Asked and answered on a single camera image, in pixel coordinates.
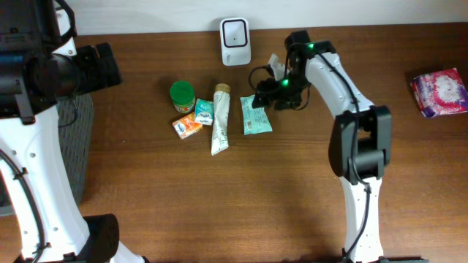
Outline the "mint green wipes packet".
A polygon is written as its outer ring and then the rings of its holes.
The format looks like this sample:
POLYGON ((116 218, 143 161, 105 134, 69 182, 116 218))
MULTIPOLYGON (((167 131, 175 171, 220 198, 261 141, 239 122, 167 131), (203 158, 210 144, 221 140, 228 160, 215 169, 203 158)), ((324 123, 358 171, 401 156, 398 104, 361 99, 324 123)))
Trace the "mint green wipes packet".
POLYGON ((248 97, 241 97, 240 101, 243 114, 245 135, 261 134, 273 131, 271 124, 268 120, 268 116, 266 115, 264 109, 262 107, 252 107, 254 95, 248 97))

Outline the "white tube brown cap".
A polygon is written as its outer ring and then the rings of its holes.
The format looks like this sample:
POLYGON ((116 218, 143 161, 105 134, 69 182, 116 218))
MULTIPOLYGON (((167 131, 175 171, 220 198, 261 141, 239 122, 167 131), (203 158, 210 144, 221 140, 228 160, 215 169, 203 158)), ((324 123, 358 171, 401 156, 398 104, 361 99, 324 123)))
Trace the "white tube brown cap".
POLYGON ((211 140, 211 155, 214 156, 229 147, 227 122, 230 111, 230 86, 219 83, 214 91, 214 122, 211 140))

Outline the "teal small tissue pack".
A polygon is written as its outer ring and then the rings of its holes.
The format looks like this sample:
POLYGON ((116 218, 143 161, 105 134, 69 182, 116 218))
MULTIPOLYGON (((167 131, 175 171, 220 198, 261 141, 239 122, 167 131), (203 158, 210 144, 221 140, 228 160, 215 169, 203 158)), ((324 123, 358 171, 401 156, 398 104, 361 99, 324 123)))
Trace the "teal small tissue pack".
POLYGON ((197 99, 195 104, 195 122, 211 126, 214 121, 214 103, 197 99))

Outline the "green lid jar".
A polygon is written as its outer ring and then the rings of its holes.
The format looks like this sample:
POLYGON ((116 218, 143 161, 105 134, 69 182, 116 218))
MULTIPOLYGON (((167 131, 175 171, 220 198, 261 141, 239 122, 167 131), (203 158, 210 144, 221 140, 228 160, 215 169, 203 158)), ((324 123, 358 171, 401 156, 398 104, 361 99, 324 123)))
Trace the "green lid jar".
POLYGON ((177 81, 170 87, 170 98, 180 113, 190 113, 195 107, 195 92, 191 83, 177 81))

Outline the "orange small packet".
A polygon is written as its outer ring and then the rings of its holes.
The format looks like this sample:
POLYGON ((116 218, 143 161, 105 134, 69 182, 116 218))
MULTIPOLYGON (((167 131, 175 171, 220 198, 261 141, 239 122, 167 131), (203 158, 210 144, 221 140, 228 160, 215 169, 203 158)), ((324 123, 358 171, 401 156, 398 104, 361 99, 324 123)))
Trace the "orange small packet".
POLYGON ((195 112, 174 121, 172 126, 175 129, 176 134, 182 140, 199 132, 203 128, 201 123, 197 123, 195 121, 195 112))

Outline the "red purple snack package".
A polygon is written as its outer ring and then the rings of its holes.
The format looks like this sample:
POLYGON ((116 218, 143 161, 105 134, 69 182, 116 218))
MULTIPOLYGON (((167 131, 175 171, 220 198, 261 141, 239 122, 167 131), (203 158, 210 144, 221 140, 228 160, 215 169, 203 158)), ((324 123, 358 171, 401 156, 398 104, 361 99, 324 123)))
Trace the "red purple snack package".
POLYGON ((425 118, 467 112, 467 90, 457 68, 417 76, 410 85, 425 118))

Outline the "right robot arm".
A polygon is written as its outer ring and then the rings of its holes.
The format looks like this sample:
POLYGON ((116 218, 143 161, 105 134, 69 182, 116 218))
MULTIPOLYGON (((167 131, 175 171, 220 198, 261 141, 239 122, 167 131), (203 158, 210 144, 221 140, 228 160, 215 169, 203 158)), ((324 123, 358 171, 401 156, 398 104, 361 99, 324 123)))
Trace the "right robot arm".
POLYGON ((283 64, 276 56, 263 68, 270 77, 255 87, 253 108, 303 110, 302 93, 318 91, 333 117, 328 160, 341 182, 347 233, 343 262, 381 262, 379 195, 390 163, 392 117, 376 106, 351 81, 336 48, 328 40, 313 42, 305 30, 284 41, 283 64))

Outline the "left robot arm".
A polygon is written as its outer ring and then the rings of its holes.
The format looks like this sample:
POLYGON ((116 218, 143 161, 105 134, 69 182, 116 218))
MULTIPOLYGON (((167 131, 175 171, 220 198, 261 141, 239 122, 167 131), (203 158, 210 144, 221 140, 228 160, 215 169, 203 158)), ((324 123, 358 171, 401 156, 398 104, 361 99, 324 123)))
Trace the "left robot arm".
POLYGON ((108 43, 64 53, 77 36, 65 1, 1 3, 1 176, 17 217, 19 262, 143 262, 112 213, 82 216, 59 144, 61 99, 119 85, 108 43))

